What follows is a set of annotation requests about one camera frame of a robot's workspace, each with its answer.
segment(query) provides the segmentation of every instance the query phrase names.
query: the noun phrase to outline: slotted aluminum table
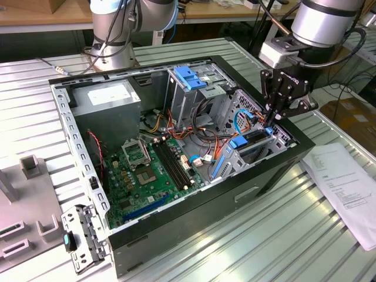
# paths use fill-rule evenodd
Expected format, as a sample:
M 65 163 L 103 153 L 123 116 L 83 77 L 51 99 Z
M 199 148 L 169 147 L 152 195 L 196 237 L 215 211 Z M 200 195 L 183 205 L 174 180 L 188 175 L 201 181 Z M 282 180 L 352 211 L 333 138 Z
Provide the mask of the slotted aluminum table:
M 260 90 L 263 67 L 225 39 L 135 49 L 142 65 L 221 55 Z M 84 70 L 80 55 L 50 58 L 70 73 Z M 0 169 L 34 153 L 46 160 L 61 204 L 87 204 L 58 119 L 43 62 L 0 65 Z M 342 143 L 376 176 L 375 158 L 318 112 L 293 122 L 317 145 Z M 116 281 L 110 258 L 76 276 L 63 245 L 0 274 L 0 281 Z M 119 281 L 370 281 L 376 250 L 364 251 L 305 170 L 298 164 L 276 188 Z

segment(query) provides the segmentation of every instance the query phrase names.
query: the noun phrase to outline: cable connector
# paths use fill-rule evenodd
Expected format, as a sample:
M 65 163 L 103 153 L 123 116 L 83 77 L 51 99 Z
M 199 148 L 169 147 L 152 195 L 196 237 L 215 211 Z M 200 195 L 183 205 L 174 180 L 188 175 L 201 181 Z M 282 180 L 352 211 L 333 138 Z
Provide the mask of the cable connector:
M 56 70 L 58 73 L 62 74 L 62 75 L 66 75 L 66 76 L 70 76 L 71 74 L 69 72 L 67 72 L 66 70 L 64 70 L 62 67 L 60 66 L 54 66 L 52 65 L 51 66 L 54 70 Z

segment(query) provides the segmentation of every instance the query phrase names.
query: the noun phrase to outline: paper document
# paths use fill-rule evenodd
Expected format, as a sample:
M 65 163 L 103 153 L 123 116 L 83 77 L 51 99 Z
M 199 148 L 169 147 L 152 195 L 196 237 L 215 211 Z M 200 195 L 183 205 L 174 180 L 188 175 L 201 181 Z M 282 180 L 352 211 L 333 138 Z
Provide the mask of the paper document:
M 375 248 L 375 180 L 339 143 L 316 146 L 302 164 L 360 245 Z

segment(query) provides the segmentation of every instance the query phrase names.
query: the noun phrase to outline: motherboard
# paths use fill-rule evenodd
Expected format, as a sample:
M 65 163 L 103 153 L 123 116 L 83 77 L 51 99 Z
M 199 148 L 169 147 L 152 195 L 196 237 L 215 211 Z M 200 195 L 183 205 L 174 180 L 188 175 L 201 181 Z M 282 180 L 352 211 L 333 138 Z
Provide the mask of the motherboard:
M 195 169 L 181 161 L 185 155 L 174 139 L 144 146 L 138 141 L 104 159 L 111 229 L 204 186 Z M 144 156 L 150 162 L 134 166 Z

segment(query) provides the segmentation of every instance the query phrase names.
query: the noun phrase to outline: metal case panel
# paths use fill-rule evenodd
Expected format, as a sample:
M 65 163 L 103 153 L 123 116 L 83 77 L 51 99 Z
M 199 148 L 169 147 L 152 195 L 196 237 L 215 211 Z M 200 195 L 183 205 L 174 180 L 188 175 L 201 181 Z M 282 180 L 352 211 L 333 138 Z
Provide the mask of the metal case panel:
M 258 194 L 262 194 L 277 183 L 285 175 L 286 171 L 304 155 L 305 152 L 301 156 L 283 162 L 261 174 L 253 171 L 252 174 L 257 176 L 248 181 L 245 180 L 248 178 L 247 175 L 238 174 L 234 177 L 235 179 L 230 186 L 221 183 L 219 187 L 208 189 L 196 197 L 183 201 L 180 205 L 164 210 L 159 214 L 160 217 L 164 215 L 173 216 L 181 210 L 186 212 L 173 220 L 163 222 L 164 224 L 159 227 L 156 227 L 154 218 L 148 218 L 135 226 L 110 236 L 109 240 L 113 248 L 117 276 L 120 277 L 128 271 L 132 271 L 207 226 L 221 220 L 236 209 L 241 208 Z M 210 201 L 197 205 L 195 209 L 189 208 L 195 206 L 194 203 L 197 202 L 198 197 L 206 199 L 206 195 L 210 194 L 216 195 L 211 195 L 213 198 Z M 141 230 L 148 231 L 142 236 L 133 239 L 134 236 L 132 235 Z

